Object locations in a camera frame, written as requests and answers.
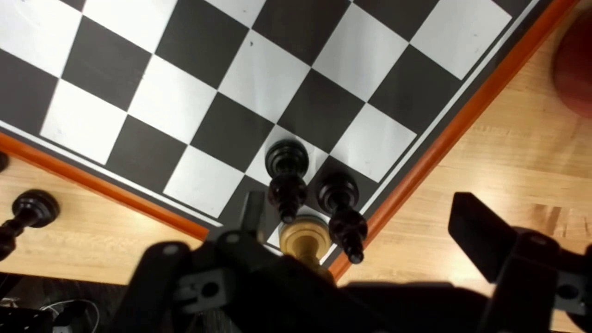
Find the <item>cable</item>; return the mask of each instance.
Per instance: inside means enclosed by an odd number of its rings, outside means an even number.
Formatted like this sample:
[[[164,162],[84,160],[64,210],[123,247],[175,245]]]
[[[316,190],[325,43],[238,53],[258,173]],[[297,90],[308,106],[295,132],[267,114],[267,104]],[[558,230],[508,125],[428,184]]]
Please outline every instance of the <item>cable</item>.
[[[73,299],[71,299],[71,301],[60,301],[60,302],[53,302],[53,304],[42,306],[40,312],[49,310],[53,315],[58,315],[58,312],[57,312],[55,308],[62,308],[62,306],[68,306],[68,304],[73,304],[73,302],[88,304],[88,306],[94,310],[95,319],[94,319],[94,326],[92,326],[92,332],[90,332],[90,333],[95,333],[97,325],[99,325],[99,310],[97,310],[97,306],[95,306],[94,302],[90,302],[90,301],[73,301]]]

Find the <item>black pawn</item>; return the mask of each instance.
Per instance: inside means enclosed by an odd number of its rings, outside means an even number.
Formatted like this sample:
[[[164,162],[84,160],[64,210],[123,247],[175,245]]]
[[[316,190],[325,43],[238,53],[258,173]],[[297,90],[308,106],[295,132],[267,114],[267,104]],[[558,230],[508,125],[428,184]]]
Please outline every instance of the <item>black pawn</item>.
[[[317,206],[330,215],[329,238],[343,251],[349,264],[364,262],[366,219],[353,208],[358,201],[354,182],[347,175],[330,175],[317,191]]]
[[[44,228],[58,217],[58,204],[44,191],[25,191],[12,203],[14,219],[0,227],[0,262],[16,249],[23,228]]]
[[[3,173],[8,166],[7,154],[0,153],[0,173]]]
[[[306,186],[301,180],[308,169],[306,151],[297,141],[279,141],[266,153],[264,167],[271,178],[269,204],[282,223],[293,223],[306,199]]]

